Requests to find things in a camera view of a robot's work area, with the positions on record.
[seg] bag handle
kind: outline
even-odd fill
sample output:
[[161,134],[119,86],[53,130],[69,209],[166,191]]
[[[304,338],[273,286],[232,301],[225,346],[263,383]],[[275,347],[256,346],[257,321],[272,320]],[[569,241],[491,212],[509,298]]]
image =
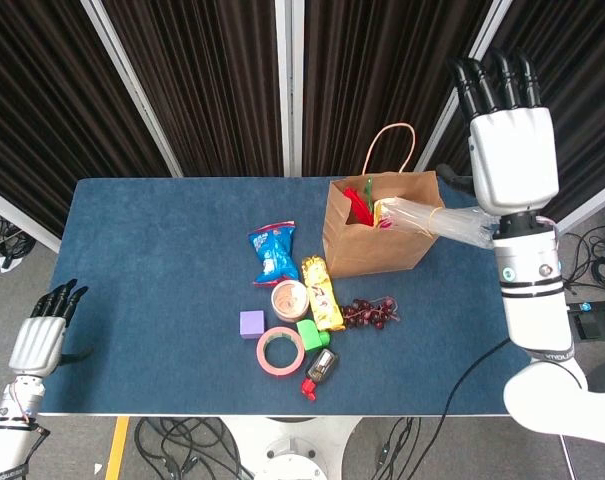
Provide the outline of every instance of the bag handle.
[[385,131],[387,131],[391,128],[396,128],[396,127],[405,127],[405,128],[408,128],[409,130],[411,130],[411,138],[412,138],[411,150],[409,150],[409,156],[406,157],[406,160],[400,167],[399,173],[402,173],[404,171],[404,168],[409,164],[409,160],[411,160],[411,155],[413,155],[413,150],[415,150],[415,130],[408,123],[392,123],[391,125],[387,125],[382,130],[380,130],[378,132],[378,134],[375,136],[375,138],[373,139],[373,141],[371,142],[369,151],[366,152],[366,160],[364,160],[364,167],[362,167],[362,175],[366,174],[366,167],[369,164],[369,158],[371,157],[371,152],[373,151],[373,146],[375,145],[375,142],[378,141],[378,138],[380,138],[380,135],[382,135]]

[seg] yellow floor stripe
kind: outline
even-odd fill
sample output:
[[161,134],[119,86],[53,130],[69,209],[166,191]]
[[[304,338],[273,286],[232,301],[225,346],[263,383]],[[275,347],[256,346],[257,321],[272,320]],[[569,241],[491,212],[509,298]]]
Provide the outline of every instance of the yellow floor stripe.
[[118,417],[118,420],[115,422],[113,442],[111,443],[111,455],[109,456],[109,466],[106,469],[105,480],[118,480],[120,477],[120,466],[122,465],[124,444],[126,443],[126,431],[128,428],[129,417]]

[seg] yellow snack bar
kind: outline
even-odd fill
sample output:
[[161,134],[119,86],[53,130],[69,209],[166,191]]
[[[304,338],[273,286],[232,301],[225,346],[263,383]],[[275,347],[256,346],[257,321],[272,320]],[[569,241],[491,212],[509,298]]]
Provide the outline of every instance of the yellow snack bar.
[[318,330],[344,330],[344,320],[333,295],[324,259],[317,255],[305,258],[302,261],[302,275]]

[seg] clear plastic bag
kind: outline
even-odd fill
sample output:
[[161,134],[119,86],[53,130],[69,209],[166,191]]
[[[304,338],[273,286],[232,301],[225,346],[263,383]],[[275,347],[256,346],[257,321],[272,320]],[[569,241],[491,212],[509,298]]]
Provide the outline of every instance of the clear plastic bag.
[[375,202],[375,226],[382,229],[419,231],[492,249],[492,235],[499,218],[480,207],[440,208],[403,198],[384,198]]

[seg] green block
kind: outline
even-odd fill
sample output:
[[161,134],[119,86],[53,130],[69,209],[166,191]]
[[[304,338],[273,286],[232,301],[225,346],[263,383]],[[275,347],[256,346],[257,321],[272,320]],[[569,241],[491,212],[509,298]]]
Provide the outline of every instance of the green block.
[[329,332],[319,332],[313,320],[300,320],[296,323],[298,333],[302,337],[304,350],[307,352],[316,348],[326,347],[331,341]]

